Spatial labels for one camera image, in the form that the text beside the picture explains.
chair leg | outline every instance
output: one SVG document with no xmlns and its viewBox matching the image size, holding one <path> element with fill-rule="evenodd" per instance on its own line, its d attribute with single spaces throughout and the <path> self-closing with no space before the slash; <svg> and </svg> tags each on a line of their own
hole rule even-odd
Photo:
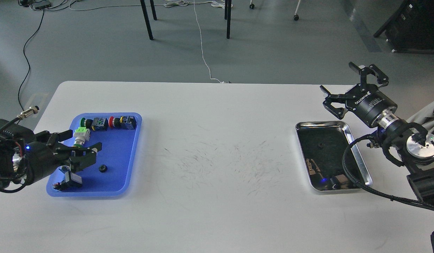
<svg viewBox="0 0 434 253">
<path fill-rule="evenodd" d="M 150 5 L 151 5 L 151 13 L 153 13 L 153 19 L 154 20 L 158 20 L 158 18 L 156 17 L 156 11 L 154 10 L 154 2 L 153 2 L 153 0 L 150 0 Z"/>
<path fill-rule="evenodd" d="M 142 12 L 144 13 L 145 25 L 147 26 L 148 37 L 153 40 L 153 33 L 151 33 L 150 21 L 148 20 L 147 7 L 145 6 L 145 0 L 140 0 L 140 6 L 142 6 Z"/>
<path fill-rule="evenodd" d="M 229 39 L 230 38 L 230 29 L 231 29 L 231 0 L 227 0 L 228 1 L 228 20 L 226 21 L 226 38 Z"/>
<path fill-rule="evenodd" d="M 228 19 L 228 0 L 225 0 L 225 20 Z"/>
</svg>

cable connector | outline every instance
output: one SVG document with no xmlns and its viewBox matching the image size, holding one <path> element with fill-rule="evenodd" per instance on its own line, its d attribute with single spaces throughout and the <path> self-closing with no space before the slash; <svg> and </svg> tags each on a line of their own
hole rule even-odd
<svg viewBox="0 0 434 253">
<path fill-rule="evenodd" d="M 39 107 L 37 105 L 30 106 L 28 110 L 21 112 L 19 115 L 17 115 L 17 117 L 19 118 L 19 120 L 23 120 L 24 118 L 29 117 L 30 115 L 37 114 L 38 111 L 39 111 Z"/>
</svg>

metal tray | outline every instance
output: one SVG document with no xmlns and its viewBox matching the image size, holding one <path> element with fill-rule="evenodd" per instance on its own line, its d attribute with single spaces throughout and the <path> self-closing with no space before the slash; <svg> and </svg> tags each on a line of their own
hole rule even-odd
<svg viewBox="0 0 434 253">
<path fill-rule="evenodd" d="M 359 189 L 346 177 L 342 155 L 354 141 L 349 126 L 342 121 L 300 122 L 295 126 L 302 157 L 311 186 L 323 193 L 342 193 Z M 373 181 L 358 147 L 351 149 L 347 166 L 365 185 Z"/>
</svg>

black equipment box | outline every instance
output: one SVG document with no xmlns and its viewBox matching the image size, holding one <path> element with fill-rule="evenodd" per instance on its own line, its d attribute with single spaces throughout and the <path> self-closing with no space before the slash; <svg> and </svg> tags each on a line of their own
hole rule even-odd
<svg viewBox="0 0 434 253">
<path fill-rule="evenodd" d="M 434 53 L 434 0 L 405 0 L 375 33 L 386 32 L 392 52 Z"/>
</svg>

gray floor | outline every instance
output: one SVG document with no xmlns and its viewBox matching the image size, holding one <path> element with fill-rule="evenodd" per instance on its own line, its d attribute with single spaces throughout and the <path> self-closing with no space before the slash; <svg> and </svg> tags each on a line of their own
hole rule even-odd
<svg viewBox="0 0 434 253">
<path fill-rule="evenodd" d="M 72 8 L 137 3 L 83 0 Z M 233 1 L 229 40 L 223 10 L 196 6 L 213 77 L 233 83 L 353 85 L 359 77 L 348 62 L 374 63 L 390 77 L 383 92 L 399 105 L 398 116 L 407 118 L 434 100 L 434 55 L 391 53 L 384 35 L 371 36 L 401 0 L 303 0 L 299 21 L 293 21 L 297 0 L 254 3 L 251 10 L 249 0 Z M 66 80 L 213 82 L 201 59 L 193 6 L 156 11 L 154 41 L 148 39 L 140 7 L 46 12 L 26 49 L 32 71 L 23 86 L 23 105 L 38 104 L 43 112 Z M 22 48 L 41 16 L 15 0 L 0 0 L 0 118 L 20 112 L 17 93 L 27 71 Z M 34 129 L 39 117 L 22 124 Z"/>
</svg>

